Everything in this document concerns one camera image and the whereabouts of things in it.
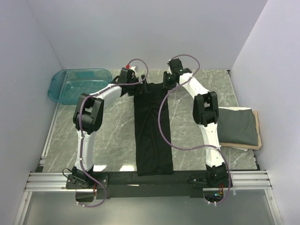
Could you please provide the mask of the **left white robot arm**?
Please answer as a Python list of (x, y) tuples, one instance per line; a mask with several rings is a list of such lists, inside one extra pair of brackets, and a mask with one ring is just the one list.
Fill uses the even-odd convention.
[(135, 75), (135, 67), (124, 67), (106, 87), (91, 94), (80, 95), (73, 123), (77, 130), (78, 150), (75, 165), (72, 168), (73, 179), (82, 188), (94, 183), (93, 149), (96, 132), (103, 123), (104, 108), (123, 95), (136, 96), (147, 91), (149, 71), (140, 78)]

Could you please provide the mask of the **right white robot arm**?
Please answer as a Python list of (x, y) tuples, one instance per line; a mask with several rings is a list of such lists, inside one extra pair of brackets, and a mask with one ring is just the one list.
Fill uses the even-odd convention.
[(158, 128), (162, 138), (167, 144), (178, 150), (195, 150), (205, 148), (206, 152), (206, 178), (204, 182), (209, 187), (221, 187), (225, 184), (231, 187), (229, 165), (220, 150), (218, 140), (218, 96), (216, 92), (206, 89), (189, 68), (184, 68), (179, 56), (168, 61), (168, 70), (164, 72), (163, 87), (169, 90), (162, 101), (165, 103), (169, 94), (179, 87), (183, 87), (193, 98), (193, 119), (202, 133), (204, 145), (192, 148), (180, 148), (171, 144), (161, 129), (161, 119), (158, 116)]

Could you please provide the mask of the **black t shirt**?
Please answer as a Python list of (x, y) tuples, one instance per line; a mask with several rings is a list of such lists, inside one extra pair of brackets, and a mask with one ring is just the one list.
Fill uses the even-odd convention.
[(172, 174), (172, 148), (158, 127), (158, 112), (167, 90), (162, 83), (150, 83), (148, 88), (148, 93), (134, 97), (137, 173), (139, 176)]

